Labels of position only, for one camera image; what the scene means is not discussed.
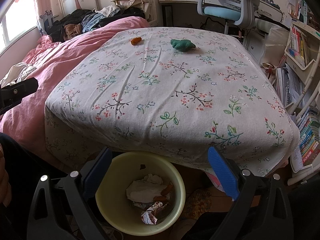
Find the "pink blanket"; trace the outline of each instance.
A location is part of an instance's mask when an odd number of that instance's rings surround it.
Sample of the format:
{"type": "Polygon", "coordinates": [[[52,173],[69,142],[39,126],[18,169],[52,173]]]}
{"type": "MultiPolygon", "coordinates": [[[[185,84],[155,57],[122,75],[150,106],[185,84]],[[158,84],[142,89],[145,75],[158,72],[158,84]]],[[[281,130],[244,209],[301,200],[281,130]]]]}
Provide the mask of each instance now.
{"type": "Polygon", "coordinates": [[[48,36],[43,36],[38,41],[38,46],[23,60],[38,67],[28,76],[38,80],[38,91],[24,98],[20,105],[4,115],[0,131],[51,165],[61,168],[61,162],[46,150],[45,145],[44,103],[47,97],[74,67],[115,34],[145,27],[149,27],[146,20],[140,17],[128,17],[65,43],[52,43],[48,36]]]}

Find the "beige bag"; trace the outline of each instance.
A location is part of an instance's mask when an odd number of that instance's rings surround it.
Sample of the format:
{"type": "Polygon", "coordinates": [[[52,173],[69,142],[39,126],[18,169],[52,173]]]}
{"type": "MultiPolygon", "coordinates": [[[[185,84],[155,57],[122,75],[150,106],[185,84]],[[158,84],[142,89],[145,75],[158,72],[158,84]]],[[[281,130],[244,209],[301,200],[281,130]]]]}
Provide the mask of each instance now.
{"type": "Polygon", "coordinates": [[[144,11],[146,20],[150,17],[150,8],[148,0],[111,0],[116,5],[123,5],[124,9],[128,9],[130,7],[137,7],[144,11]]]}

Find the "floral pattern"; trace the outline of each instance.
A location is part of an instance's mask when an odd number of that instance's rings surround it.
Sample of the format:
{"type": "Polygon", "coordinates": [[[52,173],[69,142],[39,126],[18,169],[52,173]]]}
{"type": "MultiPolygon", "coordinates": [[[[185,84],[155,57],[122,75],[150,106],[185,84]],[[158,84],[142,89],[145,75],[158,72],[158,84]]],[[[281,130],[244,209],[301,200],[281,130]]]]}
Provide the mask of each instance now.
{"type": "Polygon", "coordinates": [[[207,161],[214,145],[239,167],[265,176],[292,152],[299,132],[246,55],[240,43],[220,33],[186,28],[118,33],[48,97],[47,149],[72,168],[108,146],[154,152],[214,174],[207,161]],[[133,36],[143,42],[132,46],[133,36]],[[183,38],[197,48],[173,49],[170,40],[183,38]]]}

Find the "floral curtain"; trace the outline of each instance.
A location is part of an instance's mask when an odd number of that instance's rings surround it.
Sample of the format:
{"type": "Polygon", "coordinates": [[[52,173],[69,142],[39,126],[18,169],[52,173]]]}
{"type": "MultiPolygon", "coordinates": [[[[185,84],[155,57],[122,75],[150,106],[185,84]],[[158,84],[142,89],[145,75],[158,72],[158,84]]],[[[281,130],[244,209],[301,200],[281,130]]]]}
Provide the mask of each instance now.
{"type": "Polygon", "coordinates": [[[37,14],[37,26],[41,35],[47,34],[47,31],[53,25],[53,13],[50,0],[34,0],[37,14]]]}

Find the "metal bolt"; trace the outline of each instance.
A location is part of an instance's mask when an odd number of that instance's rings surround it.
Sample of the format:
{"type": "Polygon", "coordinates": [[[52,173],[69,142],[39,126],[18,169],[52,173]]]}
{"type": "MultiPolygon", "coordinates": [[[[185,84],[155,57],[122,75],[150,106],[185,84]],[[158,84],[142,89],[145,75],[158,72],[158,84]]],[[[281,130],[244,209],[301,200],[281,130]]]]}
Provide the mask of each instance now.
{"type": "Polygon", "coordinates": [[[280,175],[275,173],[275,174],[273,174],[273,178],[275,180],[279,180],[280,179],[280,175]]]}
{"type": "Polygon", "coordinates": [[[47,175],[43,175],[41,176],[40,180],[41,181],[46,181],[48,179],[48,176],[47,175]]]}
{"type": "Polygon", "coordinates": [[[72,178],[75,178],[75,177],[77,177],[78,175],[79,175],[79,172],[78,172],[78,171],[73,171],[73,172],[70,173],[70,177],[72,177],[72,178]]]}
{"type": "Polygon", "coordinates": [[[250,176],[251,172],[247,169],[241,171],[243,176],[250,176]]]}

